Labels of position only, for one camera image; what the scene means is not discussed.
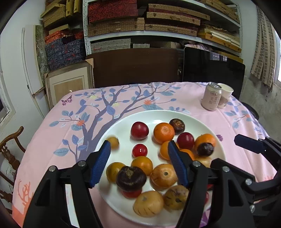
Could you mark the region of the large orange mandarin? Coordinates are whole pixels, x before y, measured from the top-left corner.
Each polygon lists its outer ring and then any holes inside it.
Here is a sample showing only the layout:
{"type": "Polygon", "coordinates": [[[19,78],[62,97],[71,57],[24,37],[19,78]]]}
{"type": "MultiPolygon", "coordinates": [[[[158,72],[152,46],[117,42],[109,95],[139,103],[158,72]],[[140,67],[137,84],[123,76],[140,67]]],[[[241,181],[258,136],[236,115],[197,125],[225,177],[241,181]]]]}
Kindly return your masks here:
{"type": "Polygon", "coordinates": [[[169,123],[159,123],[154,127],[153,137],[159,144],[171,141],[175,136],[175,130],[169,123]]]}

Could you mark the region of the black round stool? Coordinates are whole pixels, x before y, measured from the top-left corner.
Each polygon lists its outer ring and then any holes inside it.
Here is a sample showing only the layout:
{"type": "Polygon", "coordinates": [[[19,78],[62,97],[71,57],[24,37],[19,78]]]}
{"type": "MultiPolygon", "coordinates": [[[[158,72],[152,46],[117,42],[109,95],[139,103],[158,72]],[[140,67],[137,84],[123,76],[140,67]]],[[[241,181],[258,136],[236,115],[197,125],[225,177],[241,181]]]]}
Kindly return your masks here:
{"type": "Polygon", "coordinates": [[[260,116],[258,114],[258,112],[251,107],[249,104],[245,103],[245,102],[241,102],[250,112],[250,114],[252,115],[253,118],[255,118],[256,120],[259,120],[260,116]]]}

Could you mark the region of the small orange tangerine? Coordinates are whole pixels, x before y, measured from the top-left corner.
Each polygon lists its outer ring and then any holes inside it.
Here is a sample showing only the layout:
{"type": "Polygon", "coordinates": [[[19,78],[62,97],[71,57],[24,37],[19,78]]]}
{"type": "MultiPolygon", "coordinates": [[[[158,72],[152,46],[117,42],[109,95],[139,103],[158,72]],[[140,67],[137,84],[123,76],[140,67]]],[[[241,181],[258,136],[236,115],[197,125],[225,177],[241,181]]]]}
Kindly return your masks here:
{"type": "Polygon", "coordinates": [[[216,146],[216,139],[212,134],[206,133],[198,136],[194,143],[194,150],[197,151],[197,148],[202,143],[211,143],[213,147],[216,146]]]}

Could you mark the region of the dark purple plum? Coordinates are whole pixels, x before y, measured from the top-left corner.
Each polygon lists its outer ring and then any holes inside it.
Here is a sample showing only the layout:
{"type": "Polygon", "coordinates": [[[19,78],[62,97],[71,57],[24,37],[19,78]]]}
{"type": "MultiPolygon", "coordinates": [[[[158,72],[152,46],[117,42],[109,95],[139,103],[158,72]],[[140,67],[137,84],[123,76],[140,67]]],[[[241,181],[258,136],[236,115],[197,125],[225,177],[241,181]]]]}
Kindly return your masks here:
{"type": "Polygon", "coordinates": [[[198,145],[197,154],[202,157],[209,157],[214,152],[214,146],[209,142],[204,142],[198,145]]]}

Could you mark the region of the white oval plate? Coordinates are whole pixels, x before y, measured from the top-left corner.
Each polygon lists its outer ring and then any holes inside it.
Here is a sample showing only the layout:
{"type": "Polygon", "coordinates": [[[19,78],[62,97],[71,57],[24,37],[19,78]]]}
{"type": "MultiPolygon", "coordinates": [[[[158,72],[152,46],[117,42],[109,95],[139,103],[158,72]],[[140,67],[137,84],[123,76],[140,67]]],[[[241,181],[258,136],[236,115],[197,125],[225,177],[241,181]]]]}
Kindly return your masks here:
{"type": "MultiPolygon", "coordinates": [[[[148,148],[148,158],[152,161],[153,166],[167,163],[168,161],[159,155],[161,146],[154,140],[153,130],[157,124],[167,123],[173,118],[183,120],[187,131],[195,138],[205,133],[214,134],[204,123],[183,113],[167,110],[144,111],[129,115],[113,124],[100,138],[96,149],[100,149],[107,138],[111,136],[117,137],[120,143],[119,147],[112,150],[107,164],[122,162],[129,166],[133,160],[132,149],[138,144],[138,141],[133,140],[131,137],[130,129],[136,121],[140,121],[145,123],[149,128],[149,135],[141,143],[148,148]]],[[[109,183],[106,174],[102,175],[100,182],[97,184],[97,189],[105,202],[116,213],[138,224],[156,227],[174,227],[181,215],[180,210],[168,211],[163,209],[157,216],[150,218],[140,217],[133,211],[134,200],[125,198],[116,184],[109,183]]]]}

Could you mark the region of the small orange on plate middle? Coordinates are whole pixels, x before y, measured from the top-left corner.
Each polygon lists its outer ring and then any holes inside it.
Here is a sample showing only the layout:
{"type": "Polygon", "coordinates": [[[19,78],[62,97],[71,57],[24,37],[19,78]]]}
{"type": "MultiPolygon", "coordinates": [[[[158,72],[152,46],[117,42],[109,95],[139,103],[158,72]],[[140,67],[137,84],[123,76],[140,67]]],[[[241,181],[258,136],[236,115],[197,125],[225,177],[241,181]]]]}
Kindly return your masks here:
{"type": "Polygon", "coordinates": [[[169,141],[164,142],[159,150],[160,156],[165,160],[170,160],[168,154],[168,145],[169,145],[169,141]]]}

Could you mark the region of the small orange on plate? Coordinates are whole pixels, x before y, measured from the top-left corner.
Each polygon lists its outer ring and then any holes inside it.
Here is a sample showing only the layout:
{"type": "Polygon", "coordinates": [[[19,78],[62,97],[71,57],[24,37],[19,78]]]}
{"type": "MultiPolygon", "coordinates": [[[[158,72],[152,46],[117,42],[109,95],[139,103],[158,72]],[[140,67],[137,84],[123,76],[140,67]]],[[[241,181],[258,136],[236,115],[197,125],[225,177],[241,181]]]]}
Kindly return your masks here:
{"type": "Polygon", "coordinates": [[[168,154],[168,145],[169,145],[169,141],[164,142],[159,150],[160,156],[165,160],[170,160],[168,154]]]}
{"type": "Polygon", "coordinates": [[[109,141],[110,146],[111,146],[111,148],[112,148],[113,150],[118,149],[119,144],[120,144],[118,138],[116,138],[116,137],[114,137],[114,136],[108,137],[108,138],[107,138],[107,141],[109,141]]]}

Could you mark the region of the orange tangerine pile left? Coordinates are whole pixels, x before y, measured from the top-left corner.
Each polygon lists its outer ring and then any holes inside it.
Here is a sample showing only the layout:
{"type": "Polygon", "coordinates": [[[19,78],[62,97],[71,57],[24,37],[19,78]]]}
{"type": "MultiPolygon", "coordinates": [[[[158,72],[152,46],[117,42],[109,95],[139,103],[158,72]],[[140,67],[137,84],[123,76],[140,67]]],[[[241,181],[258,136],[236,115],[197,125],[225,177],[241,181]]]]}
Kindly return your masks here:
{"type": "Polygon", "coordinates": [[[132,167],[139,167],[141,168],[146,176],[150,176],[151,172],[153,171],[153,163],[152,161],[146,156],[139,156],[136,157],[131,162],[132,167]]]}

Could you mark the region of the yellow tomato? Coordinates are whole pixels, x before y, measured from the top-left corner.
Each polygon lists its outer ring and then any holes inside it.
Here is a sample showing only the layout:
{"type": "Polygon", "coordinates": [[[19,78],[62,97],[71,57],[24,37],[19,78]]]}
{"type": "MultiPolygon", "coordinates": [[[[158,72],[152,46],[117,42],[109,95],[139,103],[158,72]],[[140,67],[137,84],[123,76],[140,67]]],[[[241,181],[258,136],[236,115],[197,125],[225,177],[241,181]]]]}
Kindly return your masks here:
{"type": "Polygon", "coordinates": [[[106,177],[107,180],[111,183],[115,183],[116,182],[116,178],[118,175],[118,172],[121,170],[121,168],[123,168],[125,166],[125,164],[123,164],[122,162],[113,162],[111,163],[107,169],[106,169],[106,177]]]}

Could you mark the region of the dark purple water chestnut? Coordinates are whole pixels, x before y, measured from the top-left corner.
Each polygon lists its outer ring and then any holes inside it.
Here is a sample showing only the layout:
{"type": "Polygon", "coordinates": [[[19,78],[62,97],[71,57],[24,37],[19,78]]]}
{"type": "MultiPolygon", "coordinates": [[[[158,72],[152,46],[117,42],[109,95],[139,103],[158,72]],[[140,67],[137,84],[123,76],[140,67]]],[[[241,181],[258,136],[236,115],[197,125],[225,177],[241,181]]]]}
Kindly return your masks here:
{"type": "Polygon", "coordinates": [[[126,192],[136,191],[143,187],[147,181],[144,171],[136,166],[124,166],[116,177],[116,184],[126,192]]]}

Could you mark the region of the red cherry tomato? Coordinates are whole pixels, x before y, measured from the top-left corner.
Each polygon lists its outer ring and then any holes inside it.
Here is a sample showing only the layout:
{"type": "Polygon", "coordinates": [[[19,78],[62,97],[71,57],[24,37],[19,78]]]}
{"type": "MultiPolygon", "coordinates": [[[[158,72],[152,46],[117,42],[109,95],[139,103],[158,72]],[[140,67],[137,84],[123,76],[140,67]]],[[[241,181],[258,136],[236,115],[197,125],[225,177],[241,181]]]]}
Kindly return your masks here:
{"type": "Polygon", "coordinates": [[[136,144],[132,149],[133,157],[147,156],[148,149],[144,144],[136,144]]]}

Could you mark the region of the pink deer tablecloth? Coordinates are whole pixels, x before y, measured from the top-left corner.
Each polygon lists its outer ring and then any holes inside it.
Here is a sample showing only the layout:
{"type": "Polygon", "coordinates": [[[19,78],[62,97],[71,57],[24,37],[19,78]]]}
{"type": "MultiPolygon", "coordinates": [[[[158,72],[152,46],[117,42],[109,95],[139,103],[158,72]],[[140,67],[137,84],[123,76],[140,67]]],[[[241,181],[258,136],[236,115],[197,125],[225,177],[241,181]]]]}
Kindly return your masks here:
{"type": "Polygon", "coordinates": [[[23,224],[31,198],[50,166],[67,168],[85,159],[87,149],[94,149],[115,122],[148,110],[170,110],[200,120],[217,135],[229,163],[259,182],[272,179],[276,170],[262,155],[234,144],[237,134],[264,138],[264,128],[234,97],[224,109],[205,110],[201,106],[205,87],[204,83],[158,82],[80,90],[63,97],[47,114],[21,160],[12,200],[14,220],[23,224]]]}

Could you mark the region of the black monitor screen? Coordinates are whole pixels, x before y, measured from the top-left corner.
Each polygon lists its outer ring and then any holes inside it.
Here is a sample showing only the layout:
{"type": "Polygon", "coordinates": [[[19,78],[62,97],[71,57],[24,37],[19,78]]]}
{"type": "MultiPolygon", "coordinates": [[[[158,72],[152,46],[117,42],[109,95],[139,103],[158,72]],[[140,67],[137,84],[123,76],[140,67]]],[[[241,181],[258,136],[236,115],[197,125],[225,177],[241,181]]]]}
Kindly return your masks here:
{"type": "Polygon", "coordinates": [[[183,55],[183,82],[216,82],[234,89],[232,95],[241,95],[245,65],[215,52],[185,47],[183,55]]]}

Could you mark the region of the framed picture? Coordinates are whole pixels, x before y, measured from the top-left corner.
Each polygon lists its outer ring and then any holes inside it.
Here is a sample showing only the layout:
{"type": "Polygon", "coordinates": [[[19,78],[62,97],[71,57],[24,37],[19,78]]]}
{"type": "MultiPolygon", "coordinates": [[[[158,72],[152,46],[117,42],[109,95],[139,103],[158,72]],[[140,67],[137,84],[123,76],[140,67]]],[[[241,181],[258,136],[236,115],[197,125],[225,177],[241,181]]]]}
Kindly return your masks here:
{"type": "Polygon", "coordinates": [[[65,95],[94,87],[93,66],[87,61],[51,71],[44,77],[50,109],[59,103],[65,95]]]}

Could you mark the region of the brown wooden board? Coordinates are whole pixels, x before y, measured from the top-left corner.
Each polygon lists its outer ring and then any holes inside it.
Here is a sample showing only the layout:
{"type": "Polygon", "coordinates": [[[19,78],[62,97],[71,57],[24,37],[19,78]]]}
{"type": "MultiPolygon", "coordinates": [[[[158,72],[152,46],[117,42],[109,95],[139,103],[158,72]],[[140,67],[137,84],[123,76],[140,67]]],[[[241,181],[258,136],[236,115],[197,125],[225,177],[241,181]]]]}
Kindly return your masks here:
{"type": "Polygon", "coordinates": [[[93,66],[94,86],[181,82],[179,52],[171,48],[129,48],[86,57],[93,66]]]}

